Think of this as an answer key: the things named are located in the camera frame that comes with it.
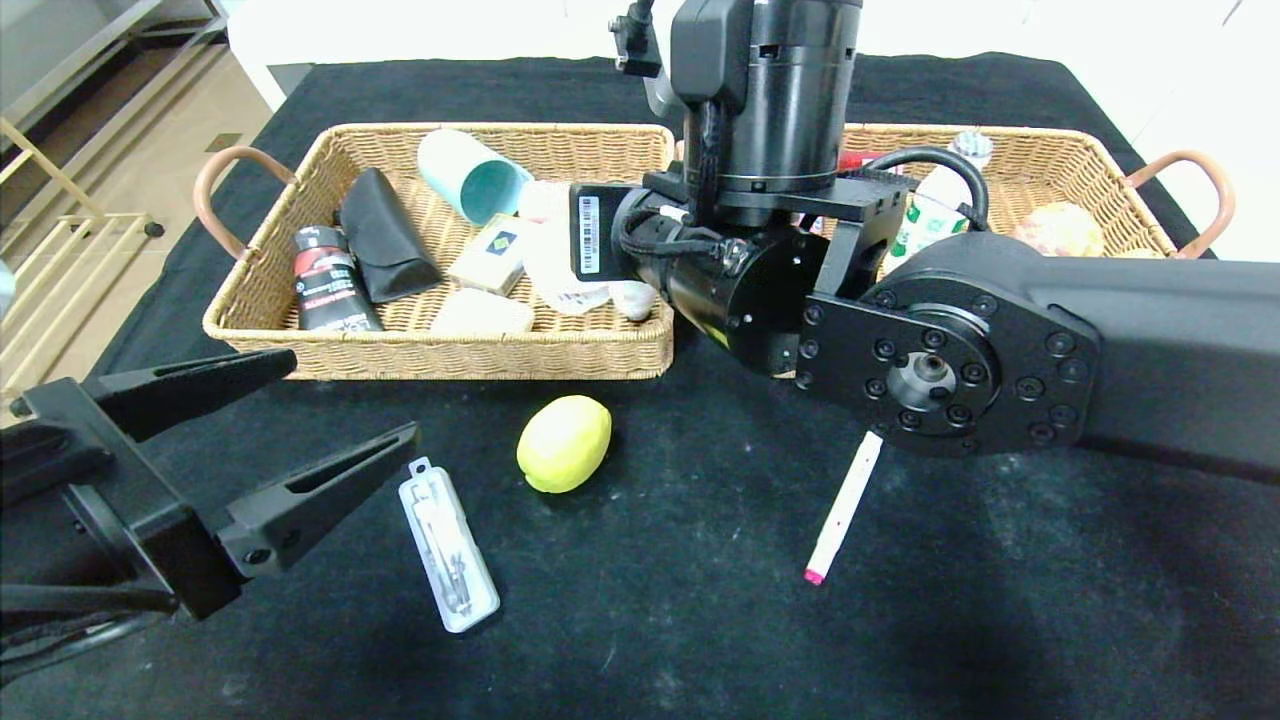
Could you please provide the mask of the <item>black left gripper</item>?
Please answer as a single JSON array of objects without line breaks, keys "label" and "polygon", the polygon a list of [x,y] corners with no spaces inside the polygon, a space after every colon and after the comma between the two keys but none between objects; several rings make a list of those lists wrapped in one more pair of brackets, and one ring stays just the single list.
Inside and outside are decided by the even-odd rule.
[{"label": "black left gripper", "polygon": [[232,501],[216,542],[140,443],[296,368],[293,351],[271,348],[26,391],[15,401],[19,421],[3,432],[6,620],[177,610],[209,618],[241,597],[242,578],[289,570],[406,469],[416,421]]}]

